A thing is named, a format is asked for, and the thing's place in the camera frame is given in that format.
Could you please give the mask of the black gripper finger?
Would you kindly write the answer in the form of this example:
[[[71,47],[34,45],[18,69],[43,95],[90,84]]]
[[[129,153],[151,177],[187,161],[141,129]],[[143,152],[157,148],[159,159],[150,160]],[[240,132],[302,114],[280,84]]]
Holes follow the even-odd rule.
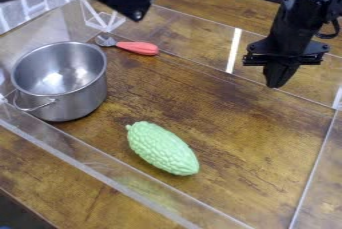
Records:
[[[281,69],[281,77],[280,77],[278,85],[284,86],[294,76],[301,66],[301,63],[298,61],[285,61],[281,63],[281,66],[282,66],[282,69]]]
[[[269,88],[277,88],[282,78],[282,65],[277,61],[269,61],[264,68],[266,85]]]

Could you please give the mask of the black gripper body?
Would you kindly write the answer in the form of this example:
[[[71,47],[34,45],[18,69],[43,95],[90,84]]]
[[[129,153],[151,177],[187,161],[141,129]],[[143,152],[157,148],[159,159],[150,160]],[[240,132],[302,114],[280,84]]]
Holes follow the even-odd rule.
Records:
[[[298,62],[301,65],[320,65],[324,55],[330,51],[330,46],[312,41],[306,49],[300,51],[282,51],[270,38],[265,38],[248,46],[244,56],[245,66],[266,66],[270,61]]]

